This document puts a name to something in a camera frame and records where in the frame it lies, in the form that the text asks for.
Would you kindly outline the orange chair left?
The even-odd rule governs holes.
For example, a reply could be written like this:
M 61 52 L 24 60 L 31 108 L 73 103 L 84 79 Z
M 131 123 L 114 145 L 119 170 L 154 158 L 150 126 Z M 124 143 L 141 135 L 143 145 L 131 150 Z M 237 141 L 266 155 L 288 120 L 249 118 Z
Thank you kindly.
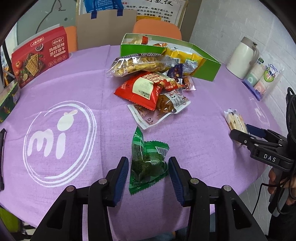
M 77 47 L 77 30 L 75 26 L 69 26 L 65 28 L 67 34 L 67 43 L 69 53 L 76 52 Z

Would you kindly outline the blue tote bag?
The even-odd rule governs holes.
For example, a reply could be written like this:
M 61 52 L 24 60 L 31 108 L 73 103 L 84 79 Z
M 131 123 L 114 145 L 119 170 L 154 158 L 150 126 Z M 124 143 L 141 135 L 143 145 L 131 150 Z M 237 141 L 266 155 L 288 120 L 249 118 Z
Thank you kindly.
M 84 5 L 87 13 L 91 13 L 91 19 L 97 18 L 98 11 L 110 9 L 117 10 L 117 16 L 123 16 L 123 4 L 120 0 L 85 0 Z

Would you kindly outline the green pea packet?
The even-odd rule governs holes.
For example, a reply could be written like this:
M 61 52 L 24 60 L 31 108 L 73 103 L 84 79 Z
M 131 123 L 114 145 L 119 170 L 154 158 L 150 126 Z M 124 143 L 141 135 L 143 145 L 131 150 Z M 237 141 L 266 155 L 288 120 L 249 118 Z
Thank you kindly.
M 165 162 L 170 147 L 160 141 L 145 141 L 139 127 L 132 139 L 132 165 L 130 170 L 129 192 L 136 194 L 159 182 L 168 174 Z

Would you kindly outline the orange chair right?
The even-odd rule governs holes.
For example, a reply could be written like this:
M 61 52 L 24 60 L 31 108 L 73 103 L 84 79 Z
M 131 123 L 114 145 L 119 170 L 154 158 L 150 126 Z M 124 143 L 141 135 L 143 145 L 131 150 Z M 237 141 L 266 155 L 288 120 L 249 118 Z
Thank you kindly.
M 132 33 L 148 34 L 182 40 L 180 29 L 168 22 L 154 19 L 142 19 L 135 23 Z

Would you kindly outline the chocolate chip cookie packet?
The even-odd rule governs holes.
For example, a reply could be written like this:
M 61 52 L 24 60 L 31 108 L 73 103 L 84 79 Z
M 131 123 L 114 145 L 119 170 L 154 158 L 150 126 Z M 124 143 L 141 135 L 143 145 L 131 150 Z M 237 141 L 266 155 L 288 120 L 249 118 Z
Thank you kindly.
M 247 126 L 241 114 L 236 109 L 229 108 L 227 111 L 224 111 L 224 118 L 230 130 L 238 130 L 248 133 Z

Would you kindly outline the paper cup pack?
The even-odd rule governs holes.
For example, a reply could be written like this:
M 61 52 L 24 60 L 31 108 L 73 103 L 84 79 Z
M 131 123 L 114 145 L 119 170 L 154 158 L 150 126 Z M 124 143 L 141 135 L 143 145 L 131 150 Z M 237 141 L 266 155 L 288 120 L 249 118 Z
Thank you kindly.
M 242 83 L 261 101 L 279 82 L 285 67 L 281 61 L 270 53 L 260 56 Z

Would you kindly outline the orange chair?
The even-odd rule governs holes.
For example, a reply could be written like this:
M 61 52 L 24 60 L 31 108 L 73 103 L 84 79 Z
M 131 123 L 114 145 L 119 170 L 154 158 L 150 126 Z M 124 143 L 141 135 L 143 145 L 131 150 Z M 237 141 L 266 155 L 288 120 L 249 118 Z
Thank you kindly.
M 154 19 L 142 19 L 135 23 L 132 33 L 148 34 L 182 40 L 180 29 L 168 22 Z
M 67 34 L 67 43 L 69 53 L 76 52 L 77 47 L 77 30 L 75 26 L 69 26 L 65 28 Z

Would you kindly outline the brown cardboard sheet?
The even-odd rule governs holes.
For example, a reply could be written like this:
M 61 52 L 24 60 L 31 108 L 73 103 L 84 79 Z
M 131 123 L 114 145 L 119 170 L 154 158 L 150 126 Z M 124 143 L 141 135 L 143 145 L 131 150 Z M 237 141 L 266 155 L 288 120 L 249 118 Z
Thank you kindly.
M 105 45 L 120 45 L 126 33 L 131 33 L 137 12 L 109 9 L 76 17 L 78 50 Z

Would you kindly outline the clear pastry packet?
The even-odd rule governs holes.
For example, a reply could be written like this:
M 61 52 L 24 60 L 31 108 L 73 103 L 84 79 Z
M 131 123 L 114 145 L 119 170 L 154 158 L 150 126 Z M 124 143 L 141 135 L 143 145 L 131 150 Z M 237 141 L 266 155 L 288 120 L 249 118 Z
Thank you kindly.
M 131 41 L 128 42 L 128 44 L 136 44 L 136 45 L 147 45 L 149 42 L 149 37 L 147 36 L 137 36 Z

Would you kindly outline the small purple nut packet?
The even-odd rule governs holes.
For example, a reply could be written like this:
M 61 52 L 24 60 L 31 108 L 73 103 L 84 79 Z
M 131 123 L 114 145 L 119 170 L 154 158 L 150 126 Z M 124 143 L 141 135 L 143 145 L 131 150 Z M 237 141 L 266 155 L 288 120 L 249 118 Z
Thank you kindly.
M 167 76 L 173 78 L 178 84 L 183 83 L 183 64 L 178 63 L 168 70 Z

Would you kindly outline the small red sausage packet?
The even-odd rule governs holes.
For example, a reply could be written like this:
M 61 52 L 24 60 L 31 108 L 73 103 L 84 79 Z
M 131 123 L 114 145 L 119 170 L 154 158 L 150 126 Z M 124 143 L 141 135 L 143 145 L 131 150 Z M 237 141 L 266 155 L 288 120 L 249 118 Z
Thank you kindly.
M 195 91 L 196 90 L 193 79 L 190 75 L 184 76 L 182 83 L 183 83 L 183 90 L 185 90 L 185 91 Z

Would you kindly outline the red biscuit packet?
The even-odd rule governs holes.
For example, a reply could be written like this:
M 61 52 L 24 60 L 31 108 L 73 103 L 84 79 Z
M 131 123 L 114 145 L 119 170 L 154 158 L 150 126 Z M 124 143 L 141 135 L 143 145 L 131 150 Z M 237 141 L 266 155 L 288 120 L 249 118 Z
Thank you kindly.
M 163 90 L 171 91 L 181 87 L 173 78 L 162 73 L 142 71 L 119 86 L 114 94 L 154 111 Z

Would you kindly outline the white spicy tofu packet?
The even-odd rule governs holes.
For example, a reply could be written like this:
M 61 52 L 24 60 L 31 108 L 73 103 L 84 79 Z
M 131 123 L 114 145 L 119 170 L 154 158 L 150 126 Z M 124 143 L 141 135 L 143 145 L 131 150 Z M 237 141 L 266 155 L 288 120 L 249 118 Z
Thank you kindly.
M 191 101 L 177 89 L 162 93 L 159 96 L 155 110 L 148 110 L 138 104 L 129 104 L 127 107 L 138 126 L 146 130 L 158 125 L 171 114 L 179 114 L 190 104 Z

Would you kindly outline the yellow chip bag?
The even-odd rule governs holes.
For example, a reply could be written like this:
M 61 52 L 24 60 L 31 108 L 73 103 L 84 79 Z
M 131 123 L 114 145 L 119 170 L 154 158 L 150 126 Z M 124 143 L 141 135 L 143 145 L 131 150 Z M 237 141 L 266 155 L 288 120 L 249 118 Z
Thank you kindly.
M 165 56 L 169 56 L 172 59 L 175 59 L 178 63 L 183 64 L 183 75 L 193 76 L 195 72 L 202 67 L 206 62 L 206 58 L 190 52 L 184 52 L 178 49 L 166 48 L 162 53 Z

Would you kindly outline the orange clear peanut packet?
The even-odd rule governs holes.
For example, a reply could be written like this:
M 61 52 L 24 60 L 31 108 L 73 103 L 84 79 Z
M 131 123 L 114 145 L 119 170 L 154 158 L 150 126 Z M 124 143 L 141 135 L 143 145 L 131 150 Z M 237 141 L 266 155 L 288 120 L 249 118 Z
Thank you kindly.
M 162 47 L 162 48 L 169 47 L 169 45 L 167 43 L 156 43 L 156 44 L 153 44 L 153 46 Z

